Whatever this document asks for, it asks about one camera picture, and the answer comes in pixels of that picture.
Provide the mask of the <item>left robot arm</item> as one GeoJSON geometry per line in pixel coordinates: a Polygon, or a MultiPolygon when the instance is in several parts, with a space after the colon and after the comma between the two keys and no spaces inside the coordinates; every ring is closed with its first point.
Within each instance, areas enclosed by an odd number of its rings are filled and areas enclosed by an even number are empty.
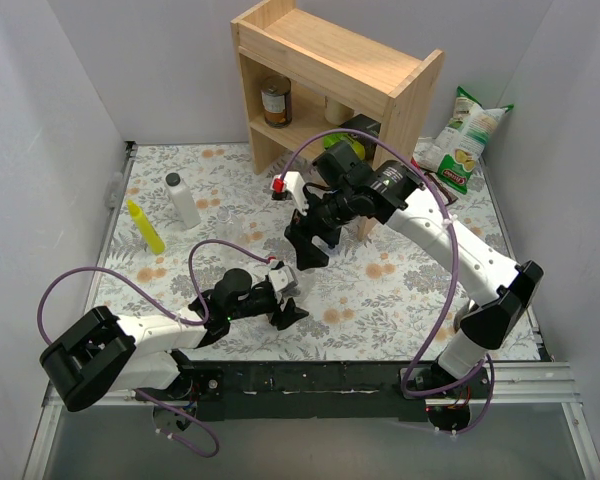
{"type": "Polygon", "coordinates": [[[40,364],[71,412],[116,390],[149,388],[180,400],[193,386],[183,350],[215,343],[238,319],[264,315],[276,329],[289,328],[308,315],[295,303],[297,284],[284,264],[259,283],[234,268],[176,315],[116,315],[94,307],[50,342],[40,364]]]}

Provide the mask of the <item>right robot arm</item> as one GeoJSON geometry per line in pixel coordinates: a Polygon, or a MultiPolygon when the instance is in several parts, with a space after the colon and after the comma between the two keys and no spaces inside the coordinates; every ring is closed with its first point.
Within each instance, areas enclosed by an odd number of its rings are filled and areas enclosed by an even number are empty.
{"type": "Polygon", "coordinates": [[[533,299],[544,275],[533,261],[519,264],[489,247],[443,212],[443,203],[399,160],[378,168],[358,158],[345,142],[313,162],[323,182],[321,195],[296,171],[274,178],[272,196],[293,198],[296,209],[285,236],[296,251],[300,270],[322,268],[328,255],[315,245],[338,245],[341,228],[366,217],[375,219],[423,249],[452,276],[472,301],[459,329],[422,379],[402,376],[406,395],[455,397],[469,384],[486,354],[501,347],[533,299]]]}

